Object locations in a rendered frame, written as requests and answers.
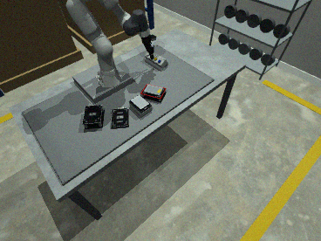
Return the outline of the white button panel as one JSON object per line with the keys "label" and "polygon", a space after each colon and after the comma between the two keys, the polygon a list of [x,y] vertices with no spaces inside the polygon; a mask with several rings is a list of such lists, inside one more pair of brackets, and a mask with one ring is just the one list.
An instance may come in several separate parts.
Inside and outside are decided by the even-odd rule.
{"label": "white button panel", "polygon": [[154,59],[153,60],[151,60],[150,55],[149,55],[148,52],[146,52],[144,56],[146,57],[146,59],[145,59],[146,62],[150,63],[151,65],[155,66],[156,68],[158,68],[160,70],[162,70],[165,67],[167,67],[166,59],[164,59],[160,55],[156,54],[155,52],[154,52]]}

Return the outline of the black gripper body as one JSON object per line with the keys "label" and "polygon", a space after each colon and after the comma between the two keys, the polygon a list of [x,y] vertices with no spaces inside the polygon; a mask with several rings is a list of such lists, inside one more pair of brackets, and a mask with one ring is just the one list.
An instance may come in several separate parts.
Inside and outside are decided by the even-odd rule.
{"label": "black gripper body", "polygon": [[146,44],[148,44],[148,47],[149,47],[149,45],[151,46],[151,35],[149,35],[149,36],[147,36],[147,37],[145,37],[145,38],[141,38],[141,40],[142,40],[142,42],[143,43],[146,43]]}

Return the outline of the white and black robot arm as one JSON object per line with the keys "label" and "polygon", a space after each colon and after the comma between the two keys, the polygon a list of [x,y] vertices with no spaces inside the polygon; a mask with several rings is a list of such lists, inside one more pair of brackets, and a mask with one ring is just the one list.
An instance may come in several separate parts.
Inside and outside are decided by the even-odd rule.
{"label": "white and black robot arm", "polygon": [[[111,42],[100,29],[97,21],[85,4],[85,2],[90,1],[92,0],[67,0],[66,9],[74,23],[76,23],[90,41],[94,50],[96,49],[100,67],[96,79],[102,87],[115,87],[120,83],[122,76],[119,74],[118,69],[116,69],[113,55],[111,55],[113,53]],[[149,24],[143,10],[134,10],[132,16],[130,16],[120,7],[118,4],[119,0],[98,1],[105,9],[111,10],[116,15],[126,35],[133,36],[139,33],[142,38],[150,35]],[[116,7],[114,8],[114,6]],[[109,55],[111,56],[109,57]]]}

